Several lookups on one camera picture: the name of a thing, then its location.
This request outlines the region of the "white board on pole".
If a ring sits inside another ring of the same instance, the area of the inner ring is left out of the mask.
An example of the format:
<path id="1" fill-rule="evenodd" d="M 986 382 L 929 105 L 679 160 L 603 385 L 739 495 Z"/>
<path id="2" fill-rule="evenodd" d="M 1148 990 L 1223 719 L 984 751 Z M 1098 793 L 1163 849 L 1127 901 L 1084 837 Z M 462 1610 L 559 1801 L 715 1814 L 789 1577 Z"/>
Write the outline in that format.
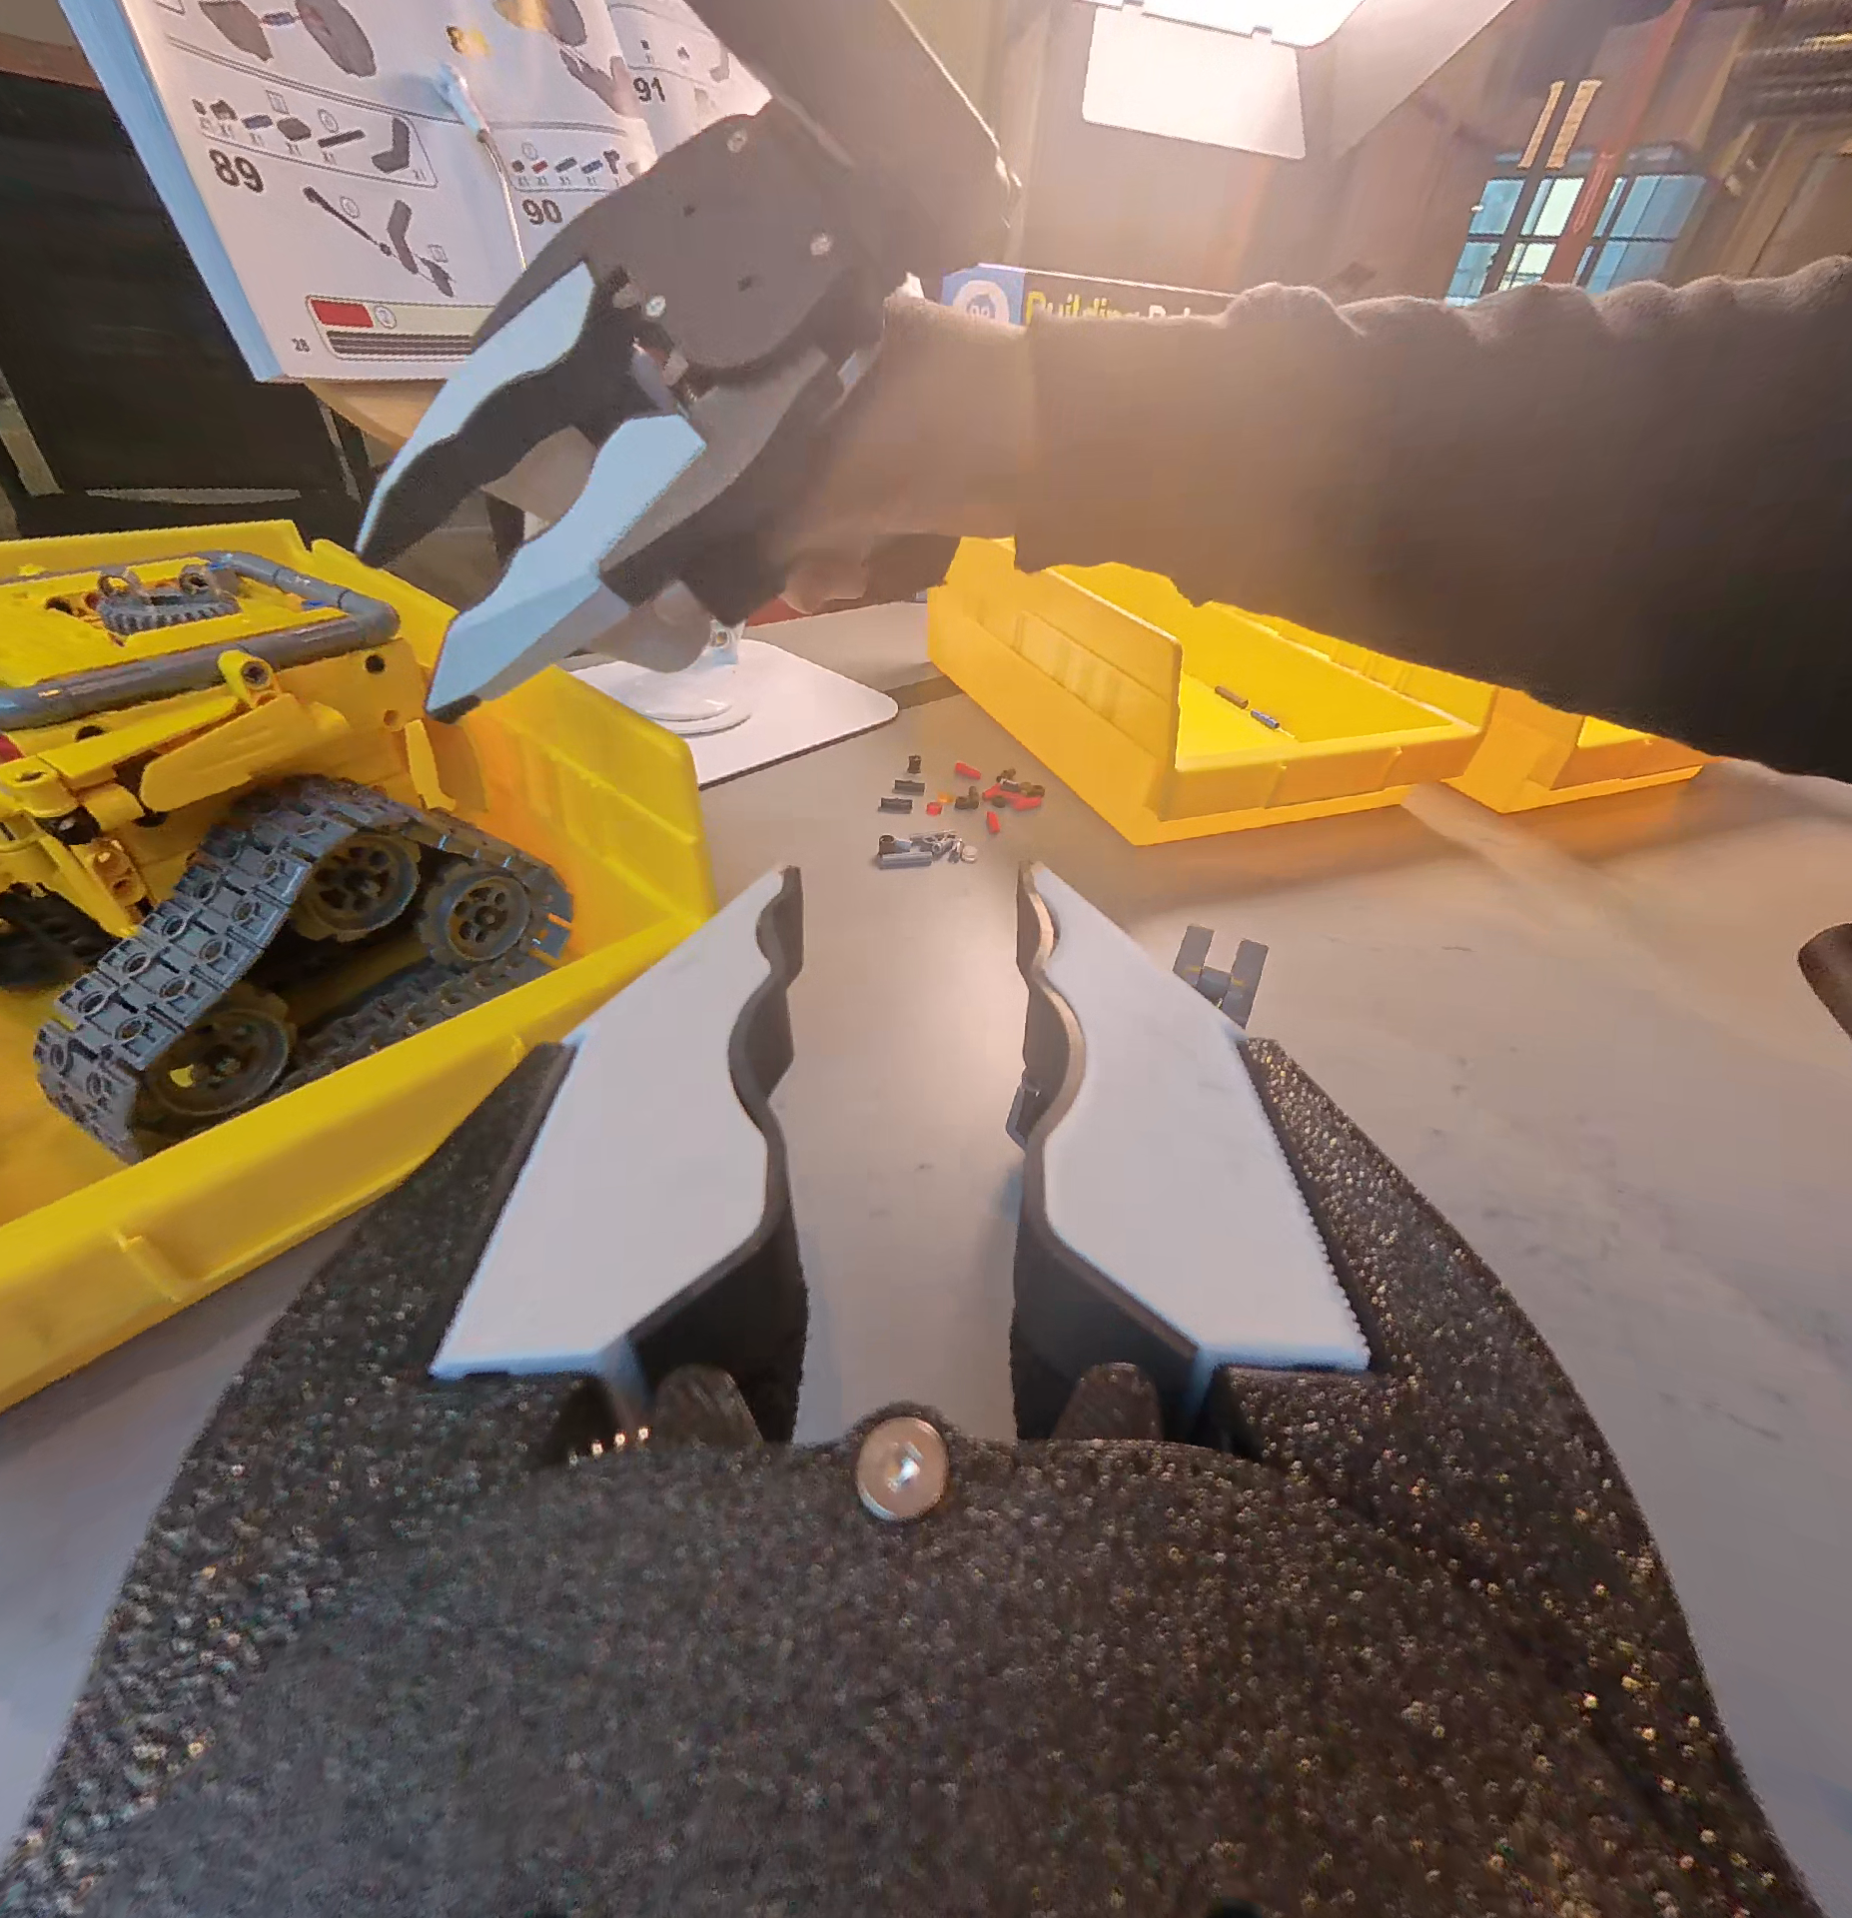
<path id="1" fill-rule="evenodd" d="M 1301 59 L 1358 2 L 1093 2 L 1083 121 L 1250 157 L 1305 157 Z"/>

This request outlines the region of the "instruction booklet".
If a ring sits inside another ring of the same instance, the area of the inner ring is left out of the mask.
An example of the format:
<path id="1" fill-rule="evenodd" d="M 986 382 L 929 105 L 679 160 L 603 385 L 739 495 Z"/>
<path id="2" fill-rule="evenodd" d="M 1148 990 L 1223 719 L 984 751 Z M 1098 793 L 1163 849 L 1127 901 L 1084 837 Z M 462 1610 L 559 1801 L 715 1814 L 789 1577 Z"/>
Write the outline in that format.
<path id="1" fill-rule="evenodd" d="M 768 88 L 676 2 L 64 2 L 252 372 L 442 378 L 524 265 Z"/>

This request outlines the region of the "blue robot kit box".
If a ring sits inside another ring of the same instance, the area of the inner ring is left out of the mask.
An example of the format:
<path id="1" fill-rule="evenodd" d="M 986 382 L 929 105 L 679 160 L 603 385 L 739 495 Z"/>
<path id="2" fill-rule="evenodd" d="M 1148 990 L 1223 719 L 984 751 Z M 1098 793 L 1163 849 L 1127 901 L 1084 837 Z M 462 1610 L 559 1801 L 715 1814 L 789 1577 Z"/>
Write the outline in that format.
<path id="1" fill-rule="evenodd" d="M 981 263 L 949 273 L 938 300 L 978 319 L 1025 325 L 1032 319 L 1181 319 L 1217 317 L 1236 293 L 1157 286 L 1131 280 L 1037 270 Z"/>

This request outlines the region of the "yellow plastic parts bin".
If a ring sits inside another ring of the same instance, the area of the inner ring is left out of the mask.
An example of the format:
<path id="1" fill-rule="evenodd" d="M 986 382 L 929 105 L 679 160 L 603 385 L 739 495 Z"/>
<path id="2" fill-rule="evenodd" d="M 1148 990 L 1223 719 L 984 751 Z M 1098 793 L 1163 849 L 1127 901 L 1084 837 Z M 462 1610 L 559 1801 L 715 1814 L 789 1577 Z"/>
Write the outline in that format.
<path id="1" fill-rule="evenodd" d="M 1678 785 L 1711 760 L 1678 740 L 1501 685 L 1456 681 L 1450 696 L 1456 713 L 1479 722 L 1479 740 L 1448 785 L 1500 815 Z"/>
<path id="2" fill-rule="evenodd" d="M 1457 676 L 1124 565 L 1024 570 L 964 540 L 929 592 L 939 672 L 1137 847 L 1392 806 L 1466 772 Z M 1216 696 L 1277 713 L 1267 731 Z"/>
<path id="3" fill-rule="evenodd" d="M 447 797 L 556 868 L 572 935 L 538 980 L 138 1164 L 44 1100 L 31 1042 L 52 995 L 0 990 L 0 1413 L 383 1195 L 532 1045 L 562 1039 L 712 915 L 683 742 L 559 670 L 462 721 L 430 719 L 450 609 L 328 540 L 292 523 L 188 525 L 6 540 L 0 560 L 194 549 L 278 558 L 397 607 Z"/>

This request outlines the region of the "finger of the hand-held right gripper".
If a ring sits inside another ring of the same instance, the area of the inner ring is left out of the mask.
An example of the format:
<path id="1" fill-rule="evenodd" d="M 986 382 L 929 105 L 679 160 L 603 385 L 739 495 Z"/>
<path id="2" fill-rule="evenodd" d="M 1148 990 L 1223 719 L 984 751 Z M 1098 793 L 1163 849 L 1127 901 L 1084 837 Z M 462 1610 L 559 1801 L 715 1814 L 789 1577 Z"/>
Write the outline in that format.
<path id="1" fill-rule="evenodd" d="M 634 603 L 607 584 L 624 536 L 704 454 L 677 414 L 628 418 L 596 452 L 572 504 L 524 540 L 499 581 L 450 624 L 427 716 L 455 722 L 610 635 Z"/>
<path id="2" fill-rule="evenodd" d="M 355 555 L 393 565 L 480 492 L 561 517 L 627 418 L 628 353 L 627 313 L 583 263 L 515 301 L 388 463 Z"/>

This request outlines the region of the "white book stand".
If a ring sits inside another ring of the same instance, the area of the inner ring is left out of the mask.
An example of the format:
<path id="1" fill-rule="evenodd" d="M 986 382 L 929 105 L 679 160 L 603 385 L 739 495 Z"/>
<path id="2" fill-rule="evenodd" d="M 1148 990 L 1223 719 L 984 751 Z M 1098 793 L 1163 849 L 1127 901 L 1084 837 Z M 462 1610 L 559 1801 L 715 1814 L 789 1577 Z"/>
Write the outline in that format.
<path id="1" fill-rule="evenodd" d="M 469 607 L 474 587 L 489 587 L 505 569 L 501 552 L 517 523 L 529 537 L 540 529 L 538 517 L 510 497 L 484 492 L 391 569 L 459 609 Z M 562 667 L 687 738 L 701 786 L 834 745 L 898 713 L 886 691 L 744 629 L 710 636 L 677 672 L 597 652 L 580 652 Z"/>

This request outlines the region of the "yellow tracked toy robot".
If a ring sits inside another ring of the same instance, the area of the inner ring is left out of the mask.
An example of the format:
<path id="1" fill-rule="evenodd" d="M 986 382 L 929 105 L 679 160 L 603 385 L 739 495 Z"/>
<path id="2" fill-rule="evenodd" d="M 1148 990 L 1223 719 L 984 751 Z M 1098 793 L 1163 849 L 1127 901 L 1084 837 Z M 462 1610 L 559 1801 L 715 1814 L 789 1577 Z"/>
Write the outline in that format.
<path id="1" fill-rule="evenodd" d="M 0 560 L 0 990 L 153 1154 L 552 971 L 574 896 L 450 799 L 403 614 L 249 551 Z"/>

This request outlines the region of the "scattered small building pins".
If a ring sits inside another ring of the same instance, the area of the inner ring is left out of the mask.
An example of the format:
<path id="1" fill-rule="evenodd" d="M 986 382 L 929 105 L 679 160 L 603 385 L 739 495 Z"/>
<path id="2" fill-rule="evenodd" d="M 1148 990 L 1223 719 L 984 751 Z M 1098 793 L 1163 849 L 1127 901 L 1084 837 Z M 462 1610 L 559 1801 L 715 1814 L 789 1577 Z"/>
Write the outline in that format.
<path id="1" fill-rule="evenodd" d="M 875 802 L 878 815 L 889 824 L 882 832 L 960 830 L 980 847 L 964 826 L 978 826 L 984 837 L 1001 836 L 1007 818 L 1032 815 L 1043 809 L 1048 789 L 1025 780 L 1016 770 L 1004 770 L 986 780 L 980 765 L 957 759 L 949 780 L 926 778 L 922 756 L 914 753 L 901 773 Z M 893 830 L 893 824 L 911 824 L 911 830 Z"/>

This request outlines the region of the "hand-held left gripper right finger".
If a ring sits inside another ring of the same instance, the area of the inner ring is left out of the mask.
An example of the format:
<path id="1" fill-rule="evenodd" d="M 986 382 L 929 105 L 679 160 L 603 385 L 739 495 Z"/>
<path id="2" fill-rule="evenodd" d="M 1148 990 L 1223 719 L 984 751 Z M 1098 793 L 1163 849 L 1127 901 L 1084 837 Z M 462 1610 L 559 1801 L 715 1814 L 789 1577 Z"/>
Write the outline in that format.
<path id="1" fill-rule="evenodd" d="M 1037 1366 L 1364 1374 L 1372 1346 L 1247 1041 L 1079 888 L 1019 874 L 1015 1325 Z"/>

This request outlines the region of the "grey desk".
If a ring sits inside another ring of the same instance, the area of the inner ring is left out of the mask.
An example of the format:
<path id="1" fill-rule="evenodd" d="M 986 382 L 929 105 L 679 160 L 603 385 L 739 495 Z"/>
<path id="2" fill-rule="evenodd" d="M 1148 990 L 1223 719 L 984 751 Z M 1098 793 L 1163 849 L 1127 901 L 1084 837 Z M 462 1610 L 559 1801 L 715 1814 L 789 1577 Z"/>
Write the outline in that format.
<path id="1" fill-rule="evenodd" d="M 1216 954 L 1265 942 L 1255 1033 L 1555 1346 L 1667 1547 L 1769 1817 L 1852 1913 L 1852 1045 L 1794 956 L 1852 922 L 1852 789 L 1715 762 L 1520 818 L 1438 786 L 1140 851 L 1050 783 L 962 873 L 884 874 L 872 809 L 911 751 L 1035 762 L 926 676 L 922 622 L 781 629 L 899 716 L 704 793 L 722 896 L 803 871 L 775 1100 L 814 1301 L 798 1435 L 901 1397 L 1013 1429 L 1019 861 L 1159 965 L 1187 924 Z"/>

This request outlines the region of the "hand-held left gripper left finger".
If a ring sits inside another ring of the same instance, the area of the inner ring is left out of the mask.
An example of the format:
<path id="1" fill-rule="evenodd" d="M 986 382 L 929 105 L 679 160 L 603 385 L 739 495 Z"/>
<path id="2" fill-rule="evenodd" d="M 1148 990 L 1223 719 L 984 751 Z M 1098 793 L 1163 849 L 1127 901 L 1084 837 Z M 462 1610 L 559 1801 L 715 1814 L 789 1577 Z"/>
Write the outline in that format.
<path id="1" fill-rule="evenodd" d="M 770 868 L 561 1045 L 433 1378 L 741 1375 L 803 1301 L 787 1144 L 803 884 Z"/>

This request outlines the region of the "person's right hand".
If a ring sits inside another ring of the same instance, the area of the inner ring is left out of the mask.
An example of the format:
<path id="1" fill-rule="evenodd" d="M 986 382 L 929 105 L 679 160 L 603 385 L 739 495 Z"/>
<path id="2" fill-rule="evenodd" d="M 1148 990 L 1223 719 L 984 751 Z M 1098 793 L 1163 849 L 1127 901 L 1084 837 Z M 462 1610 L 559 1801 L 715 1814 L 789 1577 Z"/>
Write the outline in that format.
<path id="1" fill-rule="evenodd" d="M 798 612 L 864 597 L 874 552 L 909 537 L 1010 537 L 1035 449 L 1027 338 L 914 313 L 843 407 L 814 476 L 770 533 Z"/>

